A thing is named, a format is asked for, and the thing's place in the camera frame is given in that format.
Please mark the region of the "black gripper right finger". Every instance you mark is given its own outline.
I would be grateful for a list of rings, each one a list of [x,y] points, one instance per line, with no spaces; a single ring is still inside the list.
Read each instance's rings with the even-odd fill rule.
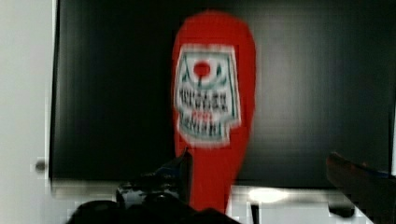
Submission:
[[[395,224],[395,177],[346,160],[326,159],[327,178],[374,224]]]

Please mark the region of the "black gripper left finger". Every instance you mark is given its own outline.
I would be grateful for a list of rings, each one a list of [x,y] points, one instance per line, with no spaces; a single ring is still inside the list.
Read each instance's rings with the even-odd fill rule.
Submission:
[[[142,174],[122,183],[116,190],[116,200],[122,208],[142,204],[156,193],[171,196],[188,203],[191,196],[192,155],[185,148],[182,154],[163,164],[152,173]]]

